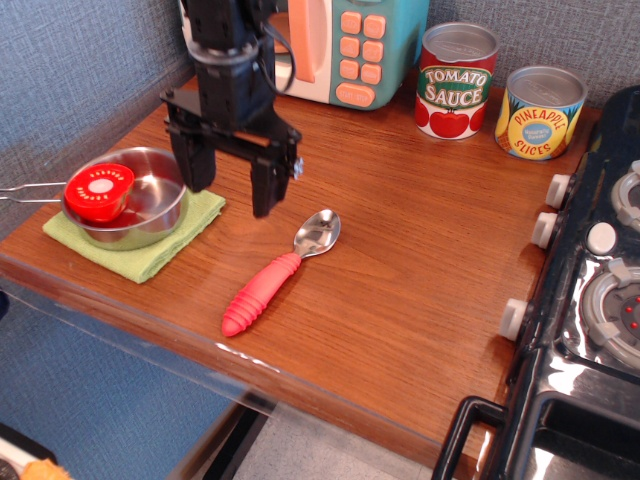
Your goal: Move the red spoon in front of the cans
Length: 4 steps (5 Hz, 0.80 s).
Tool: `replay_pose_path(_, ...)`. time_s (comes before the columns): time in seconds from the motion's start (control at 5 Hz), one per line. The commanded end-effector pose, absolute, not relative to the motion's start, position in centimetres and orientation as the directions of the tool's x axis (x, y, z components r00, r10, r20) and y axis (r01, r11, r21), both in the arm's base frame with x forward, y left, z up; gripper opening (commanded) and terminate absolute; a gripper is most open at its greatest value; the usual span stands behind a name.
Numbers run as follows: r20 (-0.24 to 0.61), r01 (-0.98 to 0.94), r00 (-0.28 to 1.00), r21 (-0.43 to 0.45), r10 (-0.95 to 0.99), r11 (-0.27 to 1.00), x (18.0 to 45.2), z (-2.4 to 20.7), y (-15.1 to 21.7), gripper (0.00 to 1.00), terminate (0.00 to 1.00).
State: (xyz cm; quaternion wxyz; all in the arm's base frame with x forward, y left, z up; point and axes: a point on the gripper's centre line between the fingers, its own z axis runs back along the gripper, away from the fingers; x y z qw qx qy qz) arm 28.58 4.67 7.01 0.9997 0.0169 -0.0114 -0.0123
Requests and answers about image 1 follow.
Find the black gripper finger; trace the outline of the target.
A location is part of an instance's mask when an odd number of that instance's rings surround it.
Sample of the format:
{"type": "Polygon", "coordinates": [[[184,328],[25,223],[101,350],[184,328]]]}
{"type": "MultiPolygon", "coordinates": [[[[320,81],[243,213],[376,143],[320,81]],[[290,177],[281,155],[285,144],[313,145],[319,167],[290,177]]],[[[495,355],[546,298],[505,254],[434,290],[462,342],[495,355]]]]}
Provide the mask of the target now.
{"type": "Polygon", "coordinates": [[[287,154],[268,150],[251,161],[252,207],[255,218],[267,217],[286,195],[293,170],[287,154]]]}
{"type": "Polygon", "coordinates": [[[201,135],[171,132],[170,140],[187,188],[193,193],[207,189],[216,176],[214,149],[201,135]]]}

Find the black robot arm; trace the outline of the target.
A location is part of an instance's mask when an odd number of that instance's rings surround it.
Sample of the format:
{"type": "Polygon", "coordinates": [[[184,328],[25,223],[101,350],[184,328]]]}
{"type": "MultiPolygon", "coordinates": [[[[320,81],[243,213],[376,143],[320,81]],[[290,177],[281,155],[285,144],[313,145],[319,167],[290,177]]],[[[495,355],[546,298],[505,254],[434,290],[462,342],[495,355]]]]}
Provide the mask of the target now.
{"type": "Polygon", "coordinates": [[[171,147],[194,193],[216,176],[223,151],[251,164],[253,214],[264,218],[302,171],[300,133],[275,112],[279,94],[275,44],[282,35],[269,22],[274,1],[184,1],[183,35],[198,88],[171,89],[167,106],[171,147]]]}

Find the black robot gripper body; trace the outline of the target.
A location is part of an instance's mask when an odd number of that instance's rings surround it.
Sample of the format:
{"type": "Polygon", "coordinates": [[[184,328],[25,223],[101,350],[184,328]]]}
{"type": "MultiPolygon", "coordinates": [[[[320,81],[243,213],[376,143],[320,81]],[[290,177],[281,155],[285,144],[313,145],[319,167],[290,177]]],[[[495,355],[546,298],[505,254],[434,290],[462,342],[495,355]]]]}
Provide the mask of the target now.
{"type": "Polygon", "coordinates": [[[253,160],[268,150],[287,154],[293,178],[303,172],[297,154],[301,134],[275,113],[272,42],[250,42],[240,50],[193,47],[196,90],[169,89],[161,95],[168,109],[168,131],[201,135],[216,151],[253,160]]]}

